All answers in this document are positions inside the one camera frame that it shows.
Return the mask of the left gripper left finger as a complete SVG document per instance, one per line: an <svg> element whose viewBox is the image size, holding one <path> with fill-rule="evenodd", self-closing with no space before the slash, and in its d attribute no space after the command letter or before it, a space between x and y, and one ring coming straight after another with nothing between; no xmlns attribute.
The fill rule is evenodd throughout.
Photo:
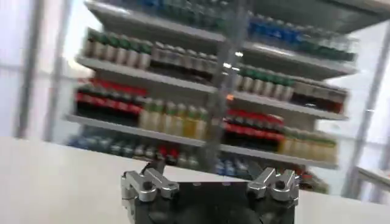
<svg viewBox="0 0 390 224"><path fill-rule="evenodd" d="M130 211L136 199L142 202L153 202L157 194L172 200L180 190L179 183L168 180L164 175L164 161L153 161L138 173L135 170L125 171L121 175L122 205Z"/></svg>

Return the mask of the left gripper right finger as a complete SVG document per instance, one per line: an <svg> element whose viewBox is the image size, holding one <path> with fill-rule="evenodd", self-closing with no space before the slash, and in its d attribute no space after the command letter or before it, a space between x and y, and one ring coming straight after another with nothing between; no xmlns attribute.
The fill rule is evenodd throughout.
<svg viewBox="0 0 390 224"><path fill-rule="evenodd" d="M279 202L299 201L299 176L293 170L284 170L278 174L275 168L267 167L260 175L248 182L247 193L255 199L270 195Z"/></svg>

